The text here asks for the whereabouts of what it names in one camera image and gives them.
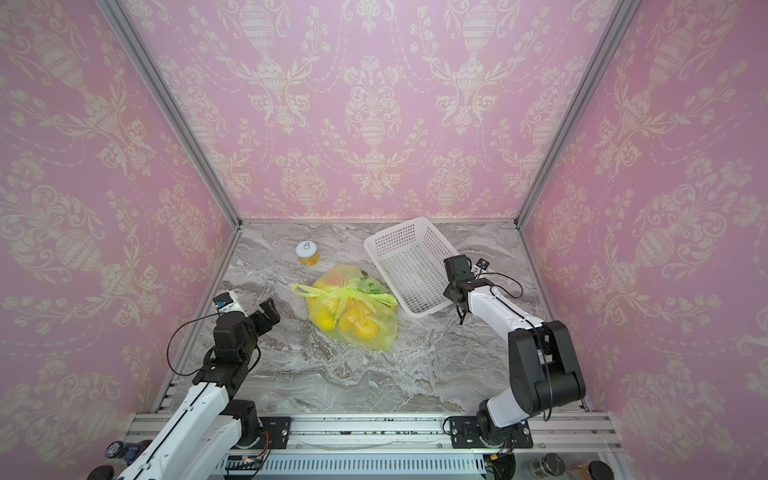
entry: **green plastic bag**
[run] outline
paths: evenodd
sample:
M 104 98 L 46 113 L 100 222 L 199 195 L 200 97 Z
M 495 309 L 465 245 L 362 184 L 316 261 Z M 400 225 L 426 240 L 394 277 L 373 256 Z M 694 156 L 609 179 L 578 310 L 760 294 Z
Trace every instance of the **green plastic bag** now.
M 310 320 L 330 339 L 386 351 L 397 337 L 397 299 L 356 266 L 336 265 L 291 290 L 306 297 Z

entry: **pink wallpaper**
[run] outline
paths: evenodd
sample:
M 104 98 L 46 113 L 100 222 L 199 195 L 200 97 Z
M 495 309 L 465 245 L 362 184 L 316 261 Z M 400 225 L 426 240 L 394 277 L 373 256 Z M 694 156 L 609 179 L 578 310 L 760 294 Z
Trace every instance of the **pink wallpaper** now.
M 3 2 L 0 46 L 2 476 L 85 478 L 231 229 L 95 3 Z
M 614 3 L 123 0 L 250 219 L 516 217 Z
M 768 3 L 644 0 L 526 234 L 637 478 L 768 478 Z

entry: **marble tabletop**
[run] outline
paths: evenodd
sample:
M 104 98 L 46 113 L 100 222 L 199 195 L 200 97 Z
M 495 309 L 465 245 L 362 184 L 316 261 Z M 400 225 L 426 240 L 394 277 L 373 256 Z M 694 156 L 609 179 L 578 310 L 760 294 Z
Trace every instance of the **marble tabletop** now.
M 375 352 L 326 338 L 307 318 L 306 301 L 291 292 L 293 283 L 311 285 L 339 263 L 381 279 L 363 248 L 384 223 L 253 223 L 243 226 L 220 292 L 234 290 L 253 312 L 269 297 L 282 316 L 260 337 L 263 355 L 237 394 L 265 412 L 474 412 L 478 404 L 509 385 L 505 342 L 480 319 L 468 315 L 463 326 L 453 308 L 414 319 L 401 306 L 398 338 L 388 352 Z M 437 223 L 438 229 L 473 263 L 483 257 L 490 270 L 517 279 L 525 291 L 515 302 L 543 318 L 544 309 L 511 223 Z M 301 240 L 317 243 L 320 262 L 307 267 L 294 249 Z M 494 278 L 517 295 L 518 287 Z M 215 318 L 204 320 L 183 370 L 202 364 L 214 344 Z M 191 384 L 180 379 L 171 403 L 175 409 Z

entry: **lemon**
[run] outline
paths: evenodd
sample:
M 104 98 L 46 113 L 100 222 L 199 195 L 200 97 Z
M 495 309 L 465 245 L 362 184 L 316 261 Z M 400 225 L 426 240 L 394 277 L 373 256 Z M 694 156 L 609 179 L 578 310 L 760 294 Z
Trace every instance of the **lemon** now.
M 333 314 L 326 308 L 317 309 L 315 312 L 313 312 L 313 315 L 310 319 L 315 325 L 317 325 L 318 328 L 325 331 L 333 330 L 333 325 L 336 323 L 333 318 Z
M 345 322 L 339 328 L 345 333 L 354 333 L 360 339 L 370 340 L 379 332 L 379 326 L 371 319 L 372 312 L 364 305 L 353 305 L 344 312 Z

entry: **damask pattern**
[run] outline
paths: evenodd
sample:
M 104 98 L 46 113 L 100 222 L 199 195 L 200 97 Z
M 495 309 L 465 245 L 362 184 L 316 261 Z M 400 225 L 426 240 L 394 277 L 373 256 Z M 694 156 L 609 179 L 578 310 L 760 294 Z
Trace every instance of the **damask pattern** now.
M 151 407 L 231 229 L 95 3 L 3 2 L 0 48 L 0 462 L 84 478 Z
M 511 219 L 615 0 L 123 3 L 241 216 Z
M 525 232 L 637 478 L 768 476 L 766 14 L 642 2 Z

